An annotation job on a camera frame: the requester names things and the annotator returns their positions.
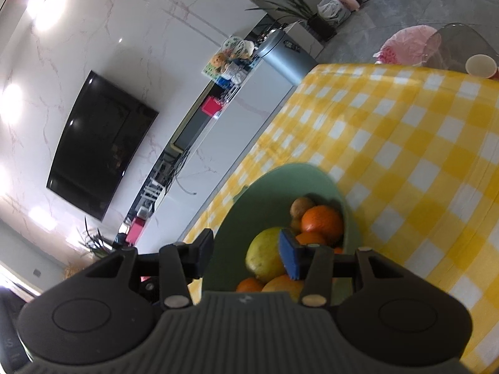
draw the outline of orange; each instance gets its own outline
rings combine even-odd
[[[244,279],[238,284],[235,289],[236,292],[260,292],[264,285],[258,281],[255,277],[249,277]]]
[[[302,232],[320,233],[333,246],[343,235],[343,218],[327,205],[318,205],[306,211],[301,218]]]
[[[287,274],[283,276],[279,276],[269,281],[262,292],[280,292],[285,291],[288,292],[291,296],[291,299],[295,302],[298,302],[300,299],[300,293],[303,289],[304,281],[293,281],[289,278]]]
[[[327,245],[326,240],[323,238],[323,236],[317,232],[303,232],[296,236],[296,240],[300,245],[309,245],[312,243]]]

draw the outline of yellow checkered tablecloth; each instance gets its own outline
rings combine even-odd
[[[337,182],[364,243],[458,298],[473,318],[463,356],[499,366],[499,83],[381,65],[321,65],[201,215],[274,167],[317,165]],[[191,284],[199,298],[200,280]]]

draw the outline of potted plant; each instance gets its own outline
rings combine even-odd
[[[112,250],[109,247],[113,247],[113,242],[104,236],[101,235],[99,229],[97,229],[97,233],[91,234],[88,230],[87,218],[85,217],[85,232],[86,236],[81,237],[81,241],[78,241],[79,245],[86,248],[88,252],[85,254],[91,254],[93,257],[97,259],[102,259],[109,254],[111,254]]]
[[[321,38],[322,41],[330,40],[336,35],[335,29],[329,25],[318,13],[310,8],[305,0],[282,0],[283,2],[275,2],[270,0],[262,0],[265,3],[271,4],[270,7],[248,8],[251,10],[274,10],[285,13],[285,17],[293,16],[306,21],[307,25]]]

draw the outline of floor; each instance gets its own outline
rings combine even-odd
[[[373,54],[397,31],[451,22],[471,25],[499,52],[499,0],[371,0],[338,29],[318,62],[374,63]]]

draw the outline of television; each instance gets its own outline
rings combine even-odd
[[[103,220],[158,113],[90,72],[66,121],[47,188]]]

